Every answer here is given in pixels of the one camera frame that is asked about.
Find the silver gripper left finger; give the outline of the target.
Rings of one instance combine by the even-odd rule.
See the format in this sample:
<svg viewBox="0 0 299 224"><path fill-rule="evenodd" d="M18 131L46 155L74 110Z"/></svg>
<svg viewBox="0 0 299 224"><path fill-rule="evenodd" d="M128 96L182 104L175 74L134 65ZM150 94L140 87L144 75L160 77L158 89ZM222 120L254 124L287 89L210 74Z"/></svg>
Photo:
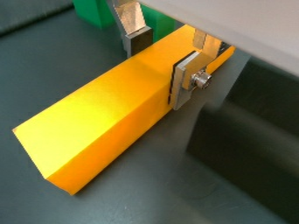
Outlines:
<svg viewBox="0 0 299 224"><path fill-rule="evenodd" d="M131 58L154 43L154 29L146 24L136 0L107 0L107 5L120 30L127 57Z"/></svg>

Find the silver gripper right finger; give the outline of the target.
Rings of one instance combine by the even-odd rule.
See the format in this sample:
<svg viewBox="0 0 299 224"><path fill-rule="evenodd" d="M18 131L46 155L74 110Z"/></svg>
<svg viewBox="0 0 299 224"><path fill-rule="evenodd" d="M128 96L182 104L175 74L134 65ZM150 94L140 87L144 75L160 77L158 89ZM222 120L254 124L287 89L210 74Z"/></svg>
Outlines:
<svg viewBox="0 0 299 224"><path fill-rule="evenodd" d="M195 50L172 65L168 104L178 110L191 99L192 91L206 89L211 74L231 57L231 45L200 30L195 30Z"/></svg>

